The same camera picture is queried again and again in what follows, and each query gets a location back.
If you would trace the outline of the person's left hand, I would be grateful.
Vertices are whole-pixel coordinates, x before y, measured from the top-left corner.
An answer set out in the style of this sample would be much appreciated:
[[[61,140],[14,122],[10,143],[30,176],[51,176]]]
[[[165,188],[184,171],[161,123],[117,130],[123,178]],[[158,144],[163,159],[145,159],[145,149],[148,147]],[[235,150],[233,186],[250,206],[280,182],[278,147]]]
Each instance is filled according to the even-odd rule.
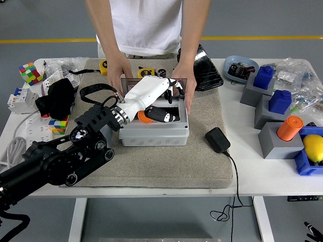
[[[180,59],[178,65],[172,72],[173,79],[187,79],[185,89],[185,105],[188,115],[191,112],[191,105],[194,99],[195,88],[197,86],[194,76],[193,64],[194,62]]]

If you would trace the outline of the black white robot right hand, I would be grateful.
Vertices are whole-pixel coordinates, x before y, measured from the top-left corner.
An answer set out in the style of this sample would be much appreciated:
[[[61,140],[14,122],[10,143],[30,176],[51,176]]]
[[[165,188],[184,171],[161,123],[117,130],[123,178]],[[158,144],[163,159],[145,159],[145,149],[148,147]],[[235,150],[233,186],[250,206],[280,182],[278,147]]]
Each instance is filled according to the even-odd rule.
[[[310,231],[310,233],[306,234],[310,239],[317,242],[322,242],[322,233],[318,229],[306,221],[304,222],[304,225]]]

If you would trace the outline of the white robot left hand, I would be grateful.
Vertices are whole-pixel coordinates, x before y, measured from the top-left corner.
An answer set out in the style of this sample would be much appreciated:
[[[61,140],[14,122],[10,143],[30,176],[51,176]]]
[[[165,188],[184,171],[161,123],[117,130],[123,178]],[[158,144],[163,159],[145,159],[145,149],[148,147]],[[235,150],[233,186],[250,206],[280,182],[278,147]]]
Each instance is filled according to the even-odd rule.
[[[112,113],[119,124],[128,124],[137,112],[146,110],[165,92],[172,97],[173,87],[184,94],[180,82],[175,79],[145,76],[125,95],[123,102],[116,104]]]

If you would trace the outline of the person's right hand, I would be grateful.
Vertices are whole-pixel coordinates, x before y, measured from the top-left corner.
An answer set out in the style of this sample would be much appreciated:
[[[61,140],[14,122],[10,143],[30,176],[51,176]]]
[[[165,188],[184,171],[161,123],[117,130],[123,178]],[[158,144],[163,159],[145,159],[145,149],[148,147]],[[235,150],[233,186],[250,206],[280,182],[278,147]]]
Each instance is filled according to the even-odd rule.
[[[130,62],[127,58],[108,59],[107,60],[107,79],[112,86],[119,92],[122,91],[121,76],[133,78]]]

